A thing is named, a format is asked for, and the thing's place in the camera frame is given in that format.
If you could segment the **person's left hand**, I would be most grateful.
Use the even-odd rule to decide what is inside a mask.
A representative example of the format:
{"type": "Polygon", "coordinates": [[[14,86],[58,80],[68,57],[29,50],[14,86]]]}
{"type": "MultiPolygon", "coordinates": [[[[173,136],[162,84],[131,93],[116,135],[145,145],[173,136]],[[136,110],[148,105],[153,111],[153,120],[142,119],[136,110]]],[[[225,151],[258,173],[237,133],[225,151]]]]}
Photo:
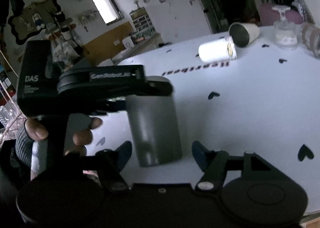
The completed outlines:
{"type": "MultiPolygon", "coordinates": [[[[91,123],[88,128],[80,130],[73,134],[74,145],[65,152],[79,152],[81,155],[86,155],[86,145],[89,145],[93,141],[92,130],[99,128],[103,124],[103,121],[97,117],[91,117],[91,123]]],[[[45,127],[35,119],[27,119],[25,123],[27,134],[34,141],[42,141],[48,137],[48,131],[45,127]]]]}

